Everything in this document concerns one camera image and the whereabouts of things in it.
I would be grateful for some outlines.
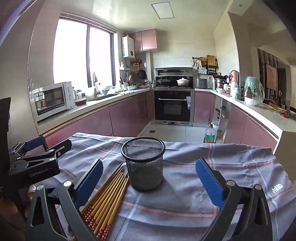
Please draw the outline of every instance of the black mesh cup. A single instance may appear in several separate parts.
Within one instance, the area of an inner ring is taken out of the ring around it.
[[[152,137],[134,138],[122,145],[121,154],[134,189],[149,192],[161,185],[164,153],[165,144]]]

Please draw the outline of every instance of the ceiling light panel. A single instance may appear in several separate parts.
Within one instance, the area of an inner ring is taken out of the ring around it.
[[[170,2],[160,2],[151,4],[159,19],[174,18],[174,13]]]

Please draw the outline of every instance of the countertop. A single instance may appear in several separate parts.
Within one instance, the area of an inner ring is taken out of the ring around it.
[[[105,105],[108,105],[112,102],[119,101],[128,97],[131,97],[133,95],[143,93],[146,91],[150,91],[149,88],[147,89],[138,89],[133,91],[124,91],[120,92],[118,95],[111,96],[102,100],[93,100],[93,101],[87,101],[85,105],[82,106],[76,106],[74,108],[71,108],[69,110],[64,110],[60,113],[57,113],[53,116],[50,116],[44,120],[39,121],[36,126],[39,135],[44,134],[45,132],[75,118],[80,115],[83,115],[89,111],[98,109],[100,107],[103,107]]]
[[[270,131],[272,131],[279,138],[283,131],[295,132],[296,133],[296,121],[282,117],[281,115],[273,112],[272,110],[265,109],[268,107],[266,104],[261,104],[259,106],[250,106],[244,104],[243,101],[231,98],[227,94],[220,94],[212,89],[194,89],[196,92],[211,92],[233,105],[239,107],[250,116],[258,120],[264,126],[266,126]]]

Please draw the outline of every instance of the oven handle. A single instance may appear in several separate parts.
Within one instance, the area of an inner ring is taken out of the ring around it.
[[[180,100],[180,99],[161,99],[161,98],[158,98],[158,100]]]

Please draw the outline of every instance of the microwave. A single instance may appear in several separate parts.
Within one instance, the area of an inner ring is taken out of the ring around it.
[[[42,86],[31,92],[32,112],[35,121],[68,110],[75,106],[71,81]]]

